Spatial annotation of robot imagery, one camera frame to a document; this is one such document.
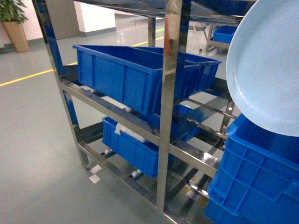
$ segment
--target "white object in bin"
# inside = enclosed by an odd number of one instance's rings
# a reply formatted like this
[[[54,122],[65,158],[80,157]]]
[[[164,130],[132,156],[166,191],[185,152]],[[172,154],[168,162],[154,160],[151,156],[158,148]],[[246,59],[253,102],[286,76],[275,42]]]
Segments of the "white object in bin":
[[[228,51],[230,95],[240,111],[268,131],[299,137],[299,1],[258,0]]]
[[[135,132],[131,131],[130,129],[126,128],[124,125],[117,123],[114,133],[121,135],[121,131],[123,131],[124,133],[128,134],[132,138],[134,138],[142,143],[144,143],[146,141],[146,139],[144,137],[142,137],[142,136],[136,134]]]

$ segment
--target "stainless steel shelf rack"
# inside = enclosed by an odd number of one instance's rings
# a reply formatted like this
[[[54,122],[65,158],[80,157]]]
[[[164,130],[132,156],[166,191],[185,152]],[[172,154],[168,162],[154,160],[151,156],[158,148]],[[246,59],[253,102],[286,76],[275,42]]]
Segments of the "stainless steel shelf rack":
[[[205,153],[181,140],[171,138],[172,109],[174,105],[180,103],[179,100],[173,101],[176,69],[184,64],[188,22],[189,20],[193,20],[212,24],[237,25],[241,17],[221,15],[202,7],[197,2],[191,2],[191,0],[167,0],[165,8],[157,8],[139,0],[131,0],[131,6],[107,3],[107,1],[101,2],[101,0],[80,1],[148,16],[150,46],[155,45],[155,17],[163,16],[165,17],[166,24],[164,45],[171,46],[171,48],[165,49],[164,53],[161,124],[160,130],[158,131],[147,122],[140,120],[135,113],[126,112],[104,100],[101,93],[90,92],[81,88],[78,82],[77,66],[63,66],[62,64],[46,1],[33,0],[82,166],[88,170],[90,168],[89,157],[92,158],[103,168],[110,171],[125,184],[134,189],[144,199],[155,206],[158,212],[164,213],[171,221],[175,223],[188,223],[184,218],[184,214],[188,211],[190,203],[193,202],[192,199],[188,199],[180,213],[175,213],[168,205],[185,185],[189,186],[194,193],[208,198],[205,189],[211,178],[215,176],[220,162],[213,157],[212,154],[217,149],[224,149],[223,143],[227,138],[226,127],[230,119],[235,119],[235,116],[232,115],[234,102],[228,92],[226,81],[217,78],[214,86],[206,91],[215,95],[216,98],[206,104],[190,99],[189,101],[198,104],[199,107],[187,115],[177,118],[184,121],[190,130],[195,126],[201,128],[200,134],[196,136],[196,138],[211,145],[209,153]],[[180,52],[180,60],[177,60],[178,52]],[[100,122],[86,128],[80,128],[72,97],[76,97],[85,102],[99,112],[111,117],[148,141],[159,146],[158,177],[152,180],[157,183],[157,189],[155,189],[154,192],[147,190],[138,182],[138,180],[142,178],[142,175],[132,177],[133,167],[128,170],[121,170],[114,165],[109,159],[114,153],[98,153],[96,149],[91,147],[91,142],[102,138],[103,124]],[[204,114],[201,119],[197,119],[197,116],[195,116],[199,112]],[[224,116],[219,131],[202,124],[204,120],[215,113],[220,113]],[[180,163],[178,167],[181,170],[183,169],[183,172],[176,172],[175,169],[171,167],[168,168],[169,153],[178,158]],[[190,184],[189,181],[198,171],[201,171],[204,175],[195,185]],[[169,180],[171,177],[175,177],[176,179],[174,184],[170,184]]]

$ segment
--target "blue plastic crate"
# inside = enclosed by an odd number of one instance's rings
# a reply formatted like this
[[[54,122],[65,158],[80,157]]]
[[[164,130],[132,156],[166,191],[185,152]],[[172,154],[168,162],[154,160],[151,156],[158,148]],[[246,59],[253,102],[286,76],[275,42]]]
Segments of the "blue plastic crate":
[[[214,31],[213,41],[231,43],[237,27],[222,26]]]
[[[211,201],[245,223],[299,223],[299,138],[264,130],[243,115],[228,128],[228,136],[208,188]],[[215,220],[212,207],[206,214]],[[224,220],[215,222],[233,223]]]
[[[78,46],[79,82],[144,115],[160,113],[163,55],[116,46]],[[210,88],[220,61],[188,55],[176,78],[175,98]]]
[[[188,112],[191,108],[180,105],[181,113]],[[140,116],[141,119],[147,121],[155,127],[160,124],[160,117],[156,114],[151,114],[148,117]],[[145,143],[139,142],[126,133],[121,131],[118,135],[115,132],[117,122],[109,117],[103,118],[103,143],[115,151],[118,155],[131,163],[137,169],[141,170],[149,177],[155,177],[158,174],[158,157],[159,147],[149,141]],[[176,125],[171,127],[171,134],[176,132]],[[199,133],[199,128],[192,129],[188,135],[183,136],[181,140],[187,141]],[[174,156],[170,154],[168,162],[170,163]]]

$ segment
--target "epoxy floor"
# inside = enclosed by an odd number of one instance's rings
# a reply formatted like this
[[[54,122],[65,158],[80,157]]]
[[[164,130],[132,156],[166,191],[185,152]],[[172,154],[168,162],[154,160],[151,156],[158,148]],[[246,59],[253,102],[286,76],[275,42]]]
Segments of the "epoxy floor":
[[[163,22],[158,22],[157,38],[164,35],[163,28]],[[199,35],[204,48],[203,34]],[[116,32],[68,38],[58,44],[64,64],[69,64],[76,61],[73,44],[131,46],[145,41],[146,21],[117,21]],[[156,45],[162,47],[163,39]],[[194,33],[190,32],[187,52],[198,54],[198,50]],[[222,60],[217,77],[225,78],[226,53],[202,53]],[[49,69],[44,44],[31,46],[27,53],[3,54],[0,84]],[[1,224],[171,223],[107,171],[96,173],[100,178],[96,184],[89,179],[93,174],[80,165],[53,72],[1,86],[0,95]],[[211,99],[207,94],[195,98],[203,103]],[[81,128],[103,117],[84,103],[74,101]],[[206,121],[217,129],[219,122],[219,115]],[[101,143],[95,144],[105,148]],[[196,140],[191,144],[198,146]],[[200,223],[210,222],[203,219]]]

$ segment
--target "wall baseboard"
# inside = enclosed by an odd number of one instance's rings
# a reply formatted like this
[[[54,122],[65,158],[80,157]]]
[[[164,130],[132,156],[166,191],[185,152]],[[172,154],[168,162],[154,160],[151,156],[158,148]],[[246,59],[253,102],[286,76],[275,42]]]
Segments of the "wall baseboard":
[[[29,46],[40,44],[40,43],[45,43],[43,38],[38,38],[38,39],[28,41]],[[4,47],[0,48],[0,54],[5,54],[9,52],[14,52],[14,47],[12,43],[4,44]]]
[[[87,32],[87,33],[80,31],[80,36],[89,37],[89,36],[96,36],[96,35],[106,34],[106,33],[115,32],[115,31],[116,31],[116,27],[91,31],[91,32]]]

